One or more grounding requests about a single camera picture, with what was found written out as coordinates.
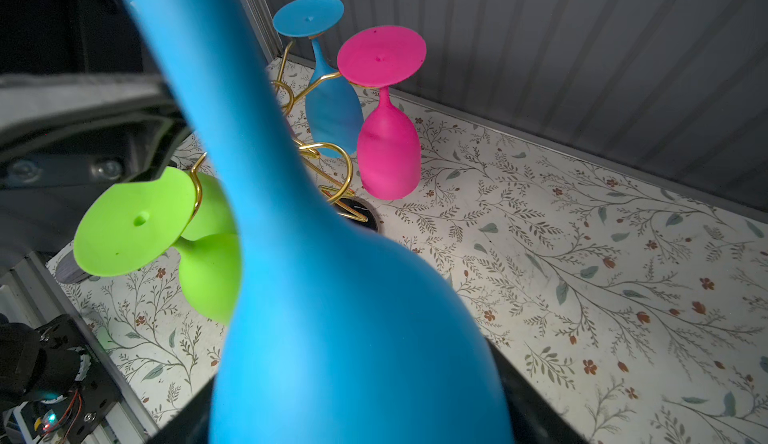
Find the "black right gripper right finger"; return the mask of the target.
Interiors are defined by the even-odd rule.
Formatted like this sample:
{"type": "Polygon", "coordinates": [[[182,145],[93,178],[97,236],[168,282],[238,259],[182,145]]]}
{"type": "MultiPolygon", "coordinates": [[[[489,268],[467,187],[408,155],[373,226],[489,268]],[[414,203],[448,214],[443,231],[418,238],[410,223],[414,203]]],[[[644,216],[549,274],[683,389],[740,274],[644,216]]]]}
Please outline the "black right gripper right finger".
{"type": "MultiPolygon", "coordinates": [[[[488,344],[501,380],[509,419],[516,443],[580,443],[587,440],[553,409],[536,389],[520,374],[501,351],[488,344]]],[[[149,437],[150,444],[207,443],[214,379],[158,433],[149,437]]]]}

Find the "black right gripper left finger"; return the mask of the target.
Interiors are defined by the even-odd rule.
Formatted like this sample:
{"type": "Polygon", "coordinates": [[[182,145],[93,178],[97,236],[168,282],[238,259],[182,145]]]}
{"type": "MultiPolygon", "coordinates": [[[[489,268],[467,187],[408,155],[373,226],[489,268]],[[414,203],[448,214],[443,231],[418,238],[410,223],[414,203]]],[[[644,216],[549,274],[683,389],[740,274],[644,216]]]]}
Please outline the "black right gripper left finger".
{"type": "Polygon", "coordinates": [[[156,180],[190,133],[159,74],[4,74],[1,270],[62,250],[104,190],[156,180]]]}

